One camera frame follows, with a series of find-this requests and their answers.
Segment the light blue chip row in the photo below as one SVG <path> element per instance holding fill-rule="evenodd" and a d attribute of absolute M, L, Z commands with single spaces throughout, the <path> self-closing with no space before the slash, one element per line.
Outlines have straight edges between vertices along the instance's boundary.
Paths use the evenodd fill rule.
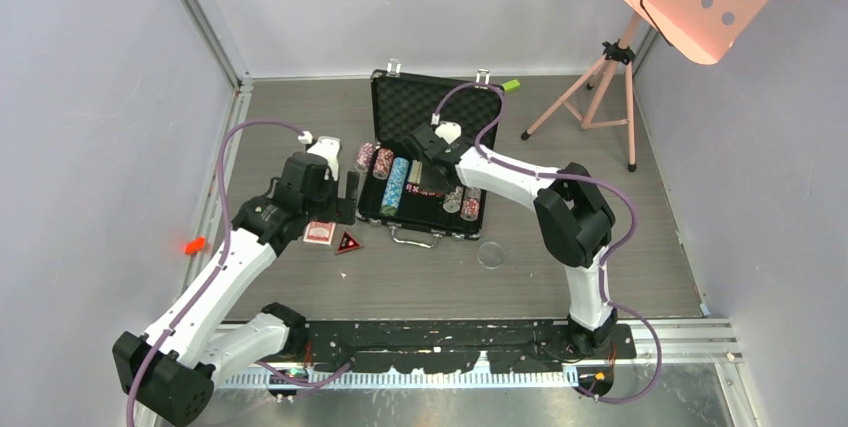
<path fill-rule="evenodd" d="M 410 162 L 407 159 L 396 157 L 393 160 L 380 204 L 379 212 L 381 215 L 394 216 L 397 214 L 409 168 Z"/>

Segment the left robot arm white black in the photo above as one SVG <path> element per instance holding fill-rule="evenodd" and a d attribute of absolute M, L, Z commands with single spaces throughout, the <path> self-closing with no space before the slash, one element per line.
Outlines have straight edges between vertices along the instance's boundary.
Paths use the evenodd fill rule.
<path fill-rule="evenodd" d="M 173 426 L 192 424 L 215 387 L 270 355 L 298 359 L 309 343 L 305 318 L 273 302 L 221 337 L 219 324 L 246 288 L 314 221 L 350 224 L 356 194 L 340 198 L 338 154 L 313 145 L 290 156 L 272 190 L 245 202 L 230 236 L 190 287 L 143 334 L 122 333 L 112 353 L 129 404 Z"/>

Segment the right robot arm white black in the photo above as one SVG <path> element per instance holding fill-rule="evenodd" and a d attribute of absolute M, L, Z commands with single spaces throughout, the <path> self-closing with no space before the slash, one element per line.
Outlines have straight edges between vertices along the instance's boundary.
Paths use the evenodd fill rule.
<path fill-rule="evenodd" d="M 610 345 L 618 315 L 609 299 L 605 256 L 615 216 L 582 165 L 528 164 L 464 136 L 448 141 L 428 124 L 416 128 L 403 146 L 422 163 L 427 189 L 476 188 L 532 211 L 544 246 L 566 273 L 569 343 L 589 358 Z"/>

